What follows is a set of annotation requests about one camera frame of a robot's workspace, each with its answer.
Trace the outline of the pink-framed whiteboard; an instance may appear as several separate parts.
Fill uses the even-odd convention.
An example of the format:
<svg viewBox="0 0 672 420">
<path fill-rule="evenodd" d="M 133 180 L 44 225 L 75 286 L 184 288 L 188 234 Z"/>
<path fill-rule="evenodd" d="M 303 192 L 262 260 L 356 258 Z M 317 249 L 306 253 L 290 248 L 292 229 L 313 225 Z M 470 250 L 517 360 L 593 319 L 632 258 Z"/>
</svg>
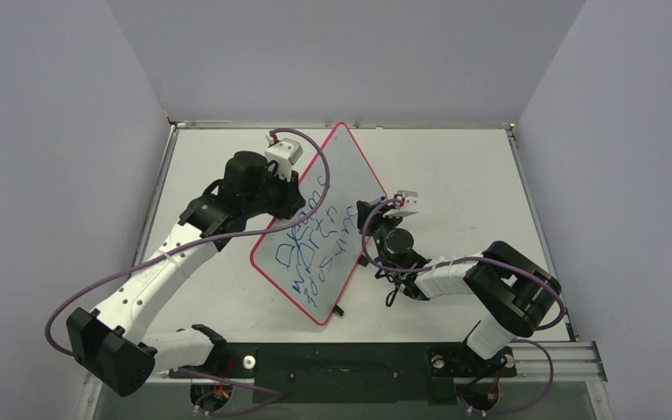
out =
<svg viewBox="0 0 672 420">
<path fill-rule="evenodd" d="M 358 201 L 386 192 L 349 128 L 336 125 L 299 179 L 305 206 L 298 224 L 261 236 L 252 266 L 316 325 L 333 315 L 361 256 Z"/>
</svg>

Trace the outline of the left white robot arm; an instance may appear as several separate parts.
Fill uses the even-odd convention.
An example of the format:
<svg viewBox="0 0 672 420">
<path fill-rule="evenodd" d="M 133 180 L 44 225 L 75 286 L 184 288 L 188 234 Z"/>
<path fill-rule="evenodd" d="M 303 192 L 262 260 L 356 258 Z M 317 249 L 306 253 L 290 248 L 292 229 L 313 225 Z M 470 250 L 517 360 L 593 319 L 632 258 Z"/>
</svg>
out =
<svg viewBox="0 0 672 420">
<path fill-rule="evenodd" d="M 291 146 L 236 152 L 223 178 L 189 203 L 140 270 L 93 310 L 77 308 L 68 316 L 74 359 L 119 396 L 136 392 L 159 371 L 195 367 L 205 376 L 219 374 L 227 342 L 213 329 L 196 324 L 149 335 L 148 328 L 191 274 L 248 220 L 260 214 L 288 220 L 305 206 L 293 169 L 300 155 Z"/>
</svg>

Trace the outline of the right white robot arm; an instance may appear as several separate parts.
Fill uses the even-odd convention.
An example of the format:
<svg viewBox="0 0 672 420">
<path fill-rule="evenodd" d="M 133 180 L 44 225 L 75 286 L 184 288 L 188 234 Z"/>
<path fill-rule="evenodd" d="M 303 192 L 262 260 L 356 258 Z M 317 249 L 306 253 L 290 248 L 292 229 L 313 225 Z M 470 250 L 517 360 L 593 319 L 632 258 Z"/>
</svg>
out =
<svg viewBox="0 0 672 420">
<path fill-rule="evenodd" d="M 486 308 L 487 315 L 458 350 L 465 371 L 483 372 L 513 340 L 528 339 L 562 321 L 565 308 L 560 283 L 506 242 L 494 241 L 476 255 L 429 259 L 415 251 L 412 234 L 400 226 L 415 212 L 406 192 L 391 199 L 359 201 L 356 209 L 360 241 L 373 241 L 377 252 L 372 257 L 364 250 L 359 263 L 375 266 L 376 278 L 392 284 L 386 306 L 392 306 L 402 293 L 423 302 L 473 295 Z"/>
</svg>

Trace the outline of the blue whiteboard marker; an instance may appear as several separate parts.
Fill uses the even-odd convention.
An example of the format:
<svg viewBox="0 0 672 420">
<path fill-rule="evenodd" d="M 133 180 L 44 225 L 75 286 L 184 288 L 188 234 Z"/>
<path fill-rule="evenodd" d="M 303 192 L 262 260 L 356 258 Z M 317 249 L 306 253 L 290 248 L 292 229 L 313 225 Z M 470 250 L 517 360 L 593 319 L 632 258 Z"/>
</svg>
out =
<svg viewBox="0 0 672 420">
<path fill-rule="evenodd" d="M 386 199 L 385 196 L 377 197 L 376 199 L 373 199 L 372 201 L 370 201 L 370 205 L 378 205 L 381 202 L 383 202 L 385 199 Z"/>
</svg>

